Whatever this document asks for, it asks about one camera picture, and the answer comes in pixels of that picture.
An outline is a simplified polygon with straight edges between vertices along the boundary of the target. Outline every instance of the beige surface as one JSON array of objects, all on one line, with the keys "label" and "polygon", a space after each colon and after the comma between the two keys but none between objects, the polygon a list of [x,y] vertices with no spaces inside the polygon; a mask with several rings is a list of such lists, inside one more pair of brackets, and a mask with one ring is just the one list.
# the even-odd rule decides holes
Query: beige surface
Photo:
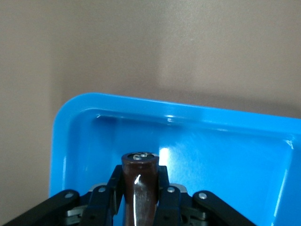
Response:
[{"label": "beige surface", "polygon": [[77,94],[301,118],[301,1],[5,0],[0,48],[0,224],[46,199]]}]

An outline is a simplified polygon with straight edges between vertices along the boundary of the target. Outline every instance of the brown bottle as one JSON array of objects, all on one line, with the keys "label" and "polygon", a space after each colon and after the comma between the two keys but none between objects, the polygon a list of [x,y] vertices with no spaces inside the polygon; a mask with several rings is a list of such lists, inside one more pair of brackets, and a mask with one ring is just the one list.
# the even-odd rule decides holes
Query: brown bottle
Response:
[{"label": "brown bottle", "polygon": [[125,179],[125,226],[151,226],[158,202],[159,157],[152,153],[122,156]]}]

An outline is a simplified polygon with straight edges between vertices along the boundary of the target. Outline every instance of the brown glossy object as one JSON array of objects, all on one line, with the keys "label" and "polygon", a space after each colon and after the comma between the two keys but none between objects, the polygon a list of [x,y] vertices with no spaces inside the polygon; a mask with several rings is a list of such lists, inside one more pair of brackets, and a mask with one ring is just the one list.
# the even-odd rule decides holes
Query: brown glossy object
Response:
[{"label": "brown glossy object", "polygon": [[125,226],[151,226],[158,201],[159,157],[151,153],[122,156],[125,179]]}]

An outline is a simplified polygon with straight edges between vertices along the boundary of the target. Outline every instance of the brown cylinder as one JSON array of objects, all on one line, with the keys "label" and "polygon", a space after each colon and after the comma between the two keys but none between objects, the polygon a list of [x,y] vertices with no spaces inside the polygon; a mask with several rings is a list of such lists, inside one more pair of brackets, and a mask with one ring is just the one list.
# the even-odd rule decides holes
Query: brown cylinder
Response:
[{"label": "brown cylinder", "polygon": [[158,202],[159,157],[152,153],[122,156],[125,180],[125,226],[151,226]]}]

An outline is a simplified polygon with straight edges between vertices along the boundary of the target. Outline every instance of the blue tray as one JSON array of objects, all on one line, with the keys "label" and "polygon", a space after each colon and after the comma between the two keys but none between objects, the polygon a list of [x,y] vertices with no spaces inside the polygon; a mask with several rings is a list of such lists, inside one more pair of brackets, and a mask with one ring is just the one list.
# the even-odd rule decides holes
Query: blue tray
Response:
[{"label": "blue tray", "polygon": [[50,196],[83,195],[140,151],[190,195],[209,190],[259,226],[301,225],[301,120],[98,93],[55,119]]}]

